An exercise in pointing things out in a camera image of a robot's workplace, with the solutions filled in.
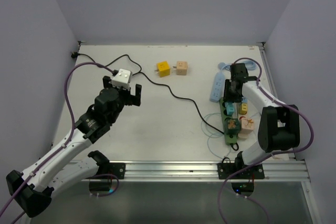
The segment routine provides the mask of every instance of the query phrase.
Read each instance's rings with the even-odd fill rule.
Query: beige cube
[[[178,61],[176,63],[176,74],[179,76],[186,76],[188,69],[188,62],[186,61]]]
[[[241,130],[238,133],[239,138],[248,138],[248,134],[250,134],[254,130],[254,121],[252,119],[242,117],[240,118]]]

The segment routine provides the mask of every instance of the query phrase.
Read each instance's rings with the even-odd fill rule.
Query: tabletop
[[[214,77],[219,71],[220,62],[232,63],[241,57],[257,60],[264,67],[257,46],[81,46],[80,53],[88,54],[96,62],[108,64],[120,55],[128,54],[132,60],[142,66],[142,71],[154,82],[164,83],[180,96],[191,98],[197,103],[202,116],[219,113],[219,104],[211,102],[210,92]],[[76,64],[90,61],[78,56]],[[186,76],[176,75],[160,78],[156,63],[167,61],[172,67],[177,61],[187,61]],[[123,57],[110,66],[111,69],[128,69],[133,73],[139,67],[127,57]],[[226,78],[229,71],[223,70]],[[257,76],[259,70],[249,71]],[[103,88],[102,77],[110,73],[96,66],[82,66],[75,70],[69,83],[68,95],[75,115],[75,121],[86,112],[89,105]],[[125,106],[111,130],[90,148],[81,152],[75,160],[85,158],[89,152],[99,150],[108,159],[115,161],[217,161],[207,147],[208,137],[201,130],[201,118],[195,105],[190,101],[174,98],[167,87],[151,84],[144,76],[137,75],[131,80],[131,92],[135,84],[142,85],[141,106]],[[270,90],[265,71],[261,83]],[[246,140],[239,140],[239,151],[243,151],[257,141],[256,134],[260,115],[248,102],[248,116],[254,115],[256,130]],[[69,111],[64,105],[58,129],[54,139],[57,144],[71,127]],[[221,117],[212,116],[210,124],[223,129]],[[224,137],[210,138],[209,147],[218,156],[224,156],[230,147],[224,143]],[[231,151],[229,157],[236,157]],[[278,158],[288,159],[287,155]]]

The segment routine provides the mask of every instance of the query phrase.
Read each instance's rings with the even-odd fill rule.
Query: power outlet socket
[[[218,72],[215,75],[215,80],[212,85],[212,90],[210,94],[210,101],[218,102],[222,97],[222,90],[224,87],[225,76],[222,72]]]

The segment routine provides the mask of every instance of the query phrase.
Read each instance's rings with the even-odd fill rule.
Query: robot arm
[[[132,72],[124,69],[114,71],[112,79],[105,76],[104,89],[95,98],[94,104],[75,123],[75,129],[70,131],[73,131],[71,139],[68,140],[69,132],[39,161],[21,173],[13,170],[6,176],[10,194],[16,194],[15,200],[29,217],[44,211],[56,193],[95,175],[99,167],[108,162],[101,153],[93,152],[77,165],[62,170],[77,154],[110,130],[125,105],[140,106],[141,86],[137,84],[135,95],[131,95],[131,77]]]
[[[241,102],[242,97],[246,97],[261,114],[258,141],[238,154],[237,168],[254,164],[273,151],[297,147],[300,144],[299,115],[275,104],[275,100],[280,101],[257,83],[257,77],[248,75],[244,63],[231,65],[230,71],[231,79],[225,81],[224,102]],[[261,92],[260,87],[269,97]]]

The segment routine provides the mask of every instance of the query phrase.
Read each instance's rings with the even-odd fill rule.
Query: yellow cube
[[[186,61],[178,61],[176,63],[176,74],[179,76],[186,76],[188,69],[188,62]]]
[[[242,103],[239,107],[239,114],[246,115],[247,113],[247,103]]]
[[[170,75],[170,67],[167,61],[162,61],[156,64],[157,70],[159,71],[160,77],[165,77]]]

